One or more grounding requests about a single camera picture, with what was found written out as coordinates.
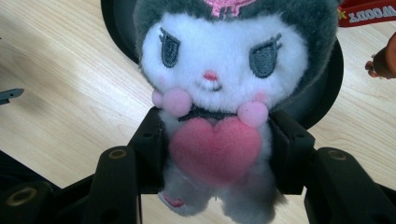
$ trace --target plush heart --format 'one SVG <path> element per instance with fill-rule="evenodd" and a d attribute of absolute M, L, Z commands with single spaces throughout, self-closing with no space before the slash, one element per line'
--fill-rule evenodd
<path fill-rule="evenodd" d="M 243 177 L 257 160 L 262 145 L 259 132 L 238 118 L 212 126 L 190 119 L 170 141 L 170 155 L 186 175 L 212 187 L 225 187 Z"/>

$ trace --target black round tray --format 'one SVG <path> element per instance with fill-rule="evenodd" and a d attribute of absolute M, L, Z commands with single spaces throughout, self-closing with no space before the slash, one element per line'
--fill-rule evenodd
<path fill-rule="evenodd" d="M 134 48 L 134 6 L 136 0 L 102 0 L 102 13 L 106 28 L 120 50 L 138 63 Z M 309 129 L 319 122 L 332 107 L 341 89 L 344 75 L 344 58 L 338 41 L 320 79 L 281 109 Z"/>

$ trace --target light wood surface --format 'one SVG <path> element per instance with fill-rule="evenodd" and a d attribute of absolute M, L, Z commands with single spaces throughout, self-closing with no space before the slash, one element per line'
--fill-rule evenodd
<path fill-rule="evenodd" d="M 345 79 L 328 115 L 309 130 L 319 147 L 357 158 L 374 181 L 396 189 L 396 80 L 365 63 L 395 22 L 339 29 Z M 116 47 L 99 0 L 0 0 L 0 91 L 24 88 L 0 106 L 0 149 L 60 187 L 94 172 L 100 154 L 126 145 L 152 107 L 152 88 Z M 274 223 L 307 223 L 303 196 L 289 196 Z M 213 199 L 199 216 L 143 196 L 145 223 L 232 223 Z"/>

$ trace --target embroidered eye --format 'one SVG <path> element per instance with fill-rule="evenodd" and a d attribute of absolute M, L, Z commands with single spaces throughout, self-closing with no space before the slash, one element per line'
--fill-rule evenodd
<path fill-rule="evenodd" d="M 180 41 L 174 36 L 169 35 L 163 28 L 161 28 L 163 35 L 160 35 L 162 47 L 162 58 L 163 65 L 165 67 L 171 68 L 177 63 L 178 48 L 180 47 Z"/>
<path fill-rule="evenodd" d="M 250 69 L 256 77 L 266 78 L 271 76 L 276 67 L 277 51 L 281 45 L 277 44 L 281 34 L 255 46 L 250 50 L 249 63 Z"/>

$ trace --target kuromi plush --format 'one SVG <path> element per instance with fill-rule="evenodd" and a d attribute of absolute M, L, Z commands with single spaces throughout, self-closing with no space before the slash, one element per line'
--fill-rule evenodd
<path fill-rule="evenodd" d="M 268 114 L 322 73 L 336 0 L 137 0 L 136 51 L 169 140 L 160 199 L 182 216 L 220 197 L 236 223 L 278 198 Z"/>

